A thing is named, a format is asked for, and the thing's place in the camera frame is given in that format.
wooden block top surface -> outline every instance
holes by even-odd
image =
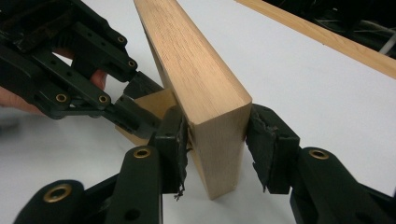
[[[201,124],[251,103],[244,87],[177,1],[134,3],[167,83],[190,123]]]

white table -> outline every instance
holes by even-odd
[[[85,0],[126,35],[139,70],[160,83],[132,0]],[[232,0],[180,0],[253,97],[285,120],[301,146],[335,154],[358,181],[396,186],[396,80]],[[109,78],[116,100],[124,84]],[[11,223],[43,186],[76,179],[88,188],[120,169],[134,147],[105,119],[20,117],[0,135],[0,223]],[[245,150],[236,191],[206,198],[190,160],[185,196],[164,195],[164,223],[294,223],[289,196],[262,193]]]

light brown wood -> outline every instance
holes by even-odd
[[[152,93],[147,96],[143,96],[141,98],[135,99],[135,103],[137,103],[140,107],[146,109],[151,112],[159,119],[163,119],[166,111],[177,104],[176,98],[171,90],[165,89],[163,91],[158,91]],[[127,133],[125,130],[116,126],[116,129],[122,133],[126,138],[128,138],[135,146],[145,146],[149,140],[136,137],[133,134]]]
[[[148,42],[189,123],[210,199],[234,190],[251,97],[175,0],[134,0]]]
[[[328,31],[310,21],[301,19],[278,7],[274,7],[262,0],[236,0],[236,2],[250,7],[260,12],[264,16],[267,16],[286,26],[289,26],[289,28],[307,35],[318,42],[335,49],[358,62],[364,63],[389,77],[396,78],[396,60],[386,55],[366,48],[361,44]]]

white surface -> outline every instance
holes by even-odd
[[[160,82],[132,0],[85,0],[126,35],[139,70]],[[358,181],[396,186],[396,80],[232,0],[179,0],[253,97],[285,120],[301,146],[330,150]],[[117,99],[121,84],[109,80]],[[11,223],[43,186],[76,179],[86,188],[114,175],[132,148],[105,119],[25,116],[0,135],[0,223]],[[289,196],[262,194],[247,150],[235,192],[206,198],[192,162],[185,196],[163,197],[164,223],[294,223]]]

human hand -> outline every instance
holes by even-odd
[[[62,54],[65,57],[73,58],[73,54],[67,50],[61,49],[57,50],[56,52]],[[104,71],[97,70],[93,73],[90,81],[99,89],[103,90],[106,86],[106,77],[107,74]],[[28,104],[20,96],[4,89],[3,87],[0,87],[0,106],[14,107],[33,114],[42,114],[37,107]]]

